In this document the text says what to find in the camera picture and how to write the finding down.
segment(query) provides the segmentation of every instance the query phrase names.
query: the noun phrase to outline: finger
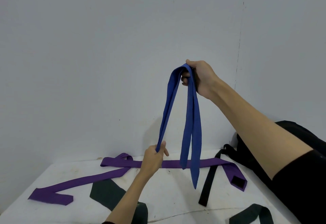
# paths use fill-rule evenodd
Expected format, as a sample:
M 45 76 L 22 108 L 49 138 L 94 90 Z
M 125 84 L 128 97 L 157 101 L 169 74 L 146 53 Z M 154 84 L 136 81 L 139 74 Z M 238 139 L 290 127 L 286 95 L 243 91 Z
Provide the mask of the finger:
M 188 79 L 185 78 L 185 77 L 182 77 L 182 78 L 181 78 L 181 81 L 184 82 L 184 83 L 186 83 L 186 84 L 188 84 Z
M 166 156 L 169 156 L 169 155 L 170 155 L 167 149 L 164 150 L 164 154 L 165 154 Z
M 187 65 L 189 65 L 192 68 L 196 68 L 197 63 L 198 63 L 198 61 L 190 61 L 189 59 L 187 59 L 185 62 Z
M 183 72 L 181 75 L 183 77 L 190 77 L 190 73 L 189 72 Z
M 158 153 L 161 154 L 162 156 L 163 156 L 163 154 L 164 154 L 165 145 L 166 145 L 166 141 L 163 141 L 163 142 L 161 143 L 160 151 L 158 152 Z

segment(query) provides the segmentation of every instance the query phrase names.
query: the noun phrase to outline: purple necktie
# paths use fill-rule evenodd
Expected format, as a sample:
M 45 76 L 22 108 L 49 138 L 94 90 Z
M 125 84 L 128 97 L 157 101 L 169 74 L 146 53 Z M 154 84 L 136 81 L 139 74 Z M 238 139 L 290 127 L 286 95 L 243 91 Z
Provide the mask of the purple necktie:
M 190 168 L 190 160 L 187 162 L 187 167 Z M 46 202 L 46 203 L 55 203 L 60 205 L 68 205 L 72 201 L 74 201 L 73 196 L 58 194 L 56 192 L 70 189 L 80 185 L 86 185 L 93 182 L 111 179 L 111 178 L 119 178 L 123 176 L 130 168 L 140 168 L 141 161 L 135 161 L 133 158 L 126 154 L 122 153 L 118 155 L 116 158 L 105 157 L 101 162 L 101 167 L 122 167 L 117 170 L 109 171 L 106 173 L 101 173 L 92 176 L 86 176 L 82 178 L 72 179 L 66 182 L 62 182 L 56 185 L 48 186 L 45 188 L 36 188 L 33 193 L 29 196 L 28 199 L 32 199 L 35 201 Z M 243 176 L 242 172 L 238 168 L 238 166 L 232 162 L 222 160 L 219 158 L 211 158 L 200 160 L 199 167 L 210 167 L 214 165 L 222 165 L 226 176 L 228 177 L 230 184 L 234 187 L 244 191 L 247 185 L 247 180 Z M 179 160 L 163 160 L 162 168 L 181 168 Z M 240 187 L 233 183 L 233 178 L 237 177 L 244 181 L 243 187 Z

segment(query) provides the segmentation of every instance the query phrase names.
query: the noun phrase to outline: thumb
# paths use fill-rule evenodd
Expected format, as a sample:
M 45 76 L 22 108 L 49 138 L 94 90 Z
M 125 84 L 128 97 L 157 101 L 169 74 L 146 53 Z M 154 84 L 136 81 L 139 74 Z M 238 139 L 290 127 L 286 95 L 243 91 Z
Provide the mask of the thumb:
M 161 154 L 161 155 L 164 154 L 165 145 L 166 145 L 166 141 L 163 141 L 163 142 L 161 143 L 160 151 L 158 152 L 159 154 Z
M 187 59 L 185 62 L 186 62 L 186 64 L 189 65 L 190 67 L 192 67 L 192 68 L 196 68 L 196 66 L 197 66 L 197 62 L 198 62 L 198 61 L 190 61 L 189 59 Z

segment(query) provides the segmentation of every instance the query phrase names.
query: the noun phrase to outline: hand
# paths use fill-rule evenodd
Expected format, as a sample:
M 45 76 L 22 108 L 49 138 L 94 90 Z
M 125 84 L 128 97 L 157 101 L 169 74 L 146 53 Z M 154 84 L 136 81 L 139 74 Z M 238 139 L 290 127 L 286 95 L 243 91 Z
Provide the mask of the hand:
M 156 145 L 149 146 L 145 150 L 144 159 L 141 163 L 141 170 L 139 174 L 144 175 L 150 179 L 159 168 L 162 167 L 163 155 L 169 156 L 169 152 L 165 148 L 166 142 L 161 143 L 159 152 L 156 152 Z
M 198 94 L 210 99 L 212 87 L 214 83 L 219 80 L 218 76 L 215 74 L 214 70 L 205 61 L 190 61 L 187 59 L 185 61 L 187 65 L 194 68 L 195 73 L 195 83 Z M 188 79 L 190 77 L 189 72 L 182 73 L 182 85 L 188 86 Z

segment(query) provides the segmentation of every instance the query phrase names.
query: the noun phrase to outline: right hand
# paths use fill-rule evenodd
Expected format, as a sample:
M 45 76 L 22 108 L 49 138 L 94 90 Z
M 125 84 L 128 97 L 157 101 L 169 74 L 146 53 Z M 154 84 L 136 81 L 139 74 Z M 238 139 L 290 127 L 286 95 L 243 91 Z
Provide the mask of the right hand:
M 210 99 L 212 94 L 212 88 L 216 81 L 219 80 L 218 76 L 215 74 L 214 70 L 211 68 L 209 64 L 205 61 L 190 61 L 187 59 L 186 64 L 189 65 L 191 68 L 194 68 L 195 73 L 195 83 L 196 83 L 196 90 L 198 94 L 201 96 Z M 189 72 L 182 73 L 182 85 L 188 86 L 188 78 L 190 77 Z

